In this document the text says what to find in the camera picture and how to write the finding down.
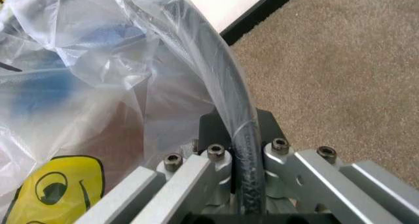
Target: silver metal bracket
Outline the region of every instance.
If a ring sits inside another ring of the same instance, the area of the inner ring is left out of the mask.
[[[214,164],[191,155],[135,217],[132,223],[180,223],[189,213],[199,213],[218,182]]]
[[[400,223],[314,150],[280,155],[268,144],[263,155],[265,169],[280,178],[278,189],[298,201],[299,212],[323,205],[342,223]]]

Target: clear plastic wrap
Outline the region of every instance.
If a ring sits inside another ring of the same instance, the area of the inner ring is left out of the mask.
[[[97,158],[106,194],[197,138],[214,106],[234,141],[240,209],[264,210],[254,106],[188,0],[6,0],[0,62],[0,215],[57,156]]]

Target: bolt head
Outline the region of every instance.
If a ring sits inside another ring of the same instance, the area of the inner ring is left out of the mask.
[[[207,155],[211,161],[219,161],[224,158],[224,146],[219,144],[212,144],[207,148]]]
[[[272,149],[280,155],[286,155],[289,152],[289,143],[284,138],[275,138],[272,140]]]
[[[317,148],[316,152],[330,164],[334,164],[336,162],[336,158],[338,157],[336,150],[331,147],[319,147]]]
[[[176,170],[183,164],[183,159],[180,154],[168,154],[164,160],[164,167],[167,171],[176,172]]]

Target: floor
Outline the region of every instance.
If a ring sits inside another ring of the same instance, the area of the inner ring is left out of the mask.
[[[298,150],[334,147],[419,188],[418,0],[291,0],[234,46]]]

